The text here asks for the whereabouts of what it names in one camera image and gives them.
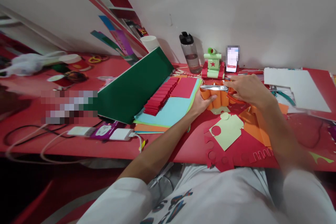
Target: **black cable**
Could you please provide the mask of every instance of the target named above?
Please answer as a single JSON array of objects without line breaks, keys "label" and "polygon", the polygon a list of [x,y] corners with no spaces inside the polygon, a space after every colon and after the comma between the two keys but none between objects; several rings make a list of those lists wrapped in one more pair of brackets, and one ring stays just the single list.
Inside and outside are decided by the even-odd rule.
[{"label": "black cable", "polygon": [[[46,128],[42,128],[41,130],[45,130],[46,132],[43,132],[43,133],[41,133],[41,134],[38,134],[38,135],[33,136],[33,137],[31,137],[31,138],[28,138],[27,140],[25,140],[25,141],[23,141],[23,142],[17,144],[16,146],[19,146],[19,145],[22,145],[22,144],[24,144],[24,143],[27,143],[27,142],[29,142],[30,140],[33,140],[33,139],[35,139],[35,138],[37,138],[37,137],[39,137],[39,136],[42,136],[42,135],[44,135],[44,134],[47,134],[47,133],[52,133],[52,134],[54,134],[54,135],[59,135],[59,133],[57,133],[56,130],[63,129],[63,128],[65,128],[66,126],[68,126],[68,124],[65,124],[65,125],[63,125],[62,127],[59,127],[59,128],[57,128],[57,129],[53,129],[53,130],[48,129],[47,127],[46,127]],[[5,145],[7,145],[7,146],[11,146],[12,144],[8,142],[8,137],[9,137],[13,132],[15,132],[15,131],[17,131],[17,130],[19,130],[19,129],[22,129],[22,128],[26,128],[26,127],[40,128],[40,126],[38,126],[38,125],[25,125],[25,126],[21,126],[21,127],[16,128],[16,129],[13,129],[12,131],[8,132],[8,133],[4,136],[4,138],[3,138],[3,143],[4,143]],[[62,135],[61,137],[62,137],[62,138],[73,138],[73,137],[75,137],[75,136],[63,136],[63,135]]]}]

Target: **pale yellow paper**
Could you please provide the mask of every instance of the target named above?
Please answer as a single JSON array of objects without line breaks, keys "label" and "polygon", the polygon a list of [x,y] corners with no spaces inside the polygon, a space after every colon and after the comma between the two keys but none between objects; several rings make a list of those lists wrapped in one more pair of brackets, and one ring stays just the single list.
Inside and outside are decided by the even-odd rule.
[{"label": "pale yellow paper", "polygon": [[222,113],[220,117],[221,120],[214,125],[221,128],[220,134],[218,136],[213,135],[211,130],[214,126],[210,128],[210,132],[222,147],[222,149],[226,151],[230,145],[233,144],[234,141],[236,141],[236,139],[242,134],[241,129],[244,128],[244,123],[237,115],[230,115],[226,112]]},{"label": "pale yellow paper", "polygon": [[219,107],[219,108],[213,108],[211,112],[215,115],[221,114],[221,112],[230,112],[228,107]]}]

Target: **white cable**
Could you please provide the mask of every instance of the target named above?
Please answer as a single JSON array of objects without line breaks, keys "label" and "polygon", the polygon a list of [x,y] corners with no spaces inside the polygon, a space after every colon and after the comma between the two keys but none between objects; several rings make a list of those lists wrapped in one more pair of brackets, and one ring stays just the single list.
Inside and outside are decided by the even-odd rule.
[{"label": "white cable", "polygon": [[91,159],[81,159],[81,160],[78,160],[78,161],[71,161],[71,162],[61,162],[61,161],[55,161],[55,160],[51,160],[49,158],[46,158],[44,153],[45,151],[47,150],[48,146],[54,142],[58,137],[62,136],[64,133],[67,133],[69,131],[64,131],[62,132],[61,134],[59,134],[58,136],[56,136],[54,139],[52,139],[46,146],[44,146],[44,148],[41,150],[41,153],[40,153],[40,157],[44,160],[44,161],[47,161],[47,162],[50,162],[52,164],[71,164],[71,163],[80,163],[80,162],[83,162],[83,161],[87,161],[87,160],[96,160],[96,159],[100,159],[100,158],[91,158]]},{"label": "white cable", "polygon": [[137,133],[135,133],[134,136],[138,137],[139,140],[140,140],[140,153],[141,153],[141,151],[142,151],[142,138]]},{"label": "white cable", "polygon": [[26,138],[30,137],[31,135],[35,134],[37,131],[39,131],[40,129],[44,128],[45,126],[47,126],[48,124],[43,124],[40,128],[38,128],[37,130],[35,130],[34,132],[30,133],[29,135],[25,136],[24,138],[20,139],[19,141],[15,142],[14,144],[12,144],[11,146],[9,146],[9,148],[6,150],[5,152],[5,156],[6,158],[8,158],[11,161],[14,162],[19,162],[19,163],[34,163],[34,164],[45,164],[45,165],[51,165],[52,163],[43,163],[43,162],[35,162],[35,161],[25,161],[25,160],[20,160],[20,159],[15,159],[12,157],[11,155],[11,150],[19,143],[22,143],[23,141],[26,140]]}]

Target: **person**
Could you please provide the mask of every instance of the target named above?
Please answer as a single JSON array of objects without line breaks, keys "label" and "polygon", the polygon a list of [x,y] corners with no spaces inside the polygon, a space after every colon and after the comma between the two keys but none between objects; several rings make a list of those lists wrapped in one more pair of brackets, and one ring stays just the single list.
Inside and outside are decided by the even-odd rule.
[{"label": "person", "polygon": [[151,143],[79,220],[84,223],[336,223],[332,202],[310,170],[278,102],[255,76],[232,77],[235,98],[254,105],[267,122],[274,155],[285,177],[285,211],[274,207],[265,172],[237,168],[220,173],[188,165],[173,193],[152,208],[147,184],[167,163],[189,125],[216,98],[196,93],[189,112]]}]

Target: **light blue paper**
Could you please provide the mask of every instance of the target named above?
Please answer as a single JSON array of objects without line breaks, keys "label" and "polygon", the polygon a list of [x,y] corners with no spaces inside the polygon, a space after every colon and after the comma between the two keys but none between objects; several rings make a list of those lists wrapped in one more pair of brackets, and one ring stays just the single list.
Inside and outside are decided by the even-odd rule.
[{"label": "light blue paper", "polygon": [[199,86],[197,80],[190,98],[170,97],[156,116],[143,113],[144,108],[134,117],[137,121],[171,127],[186,113]]}]

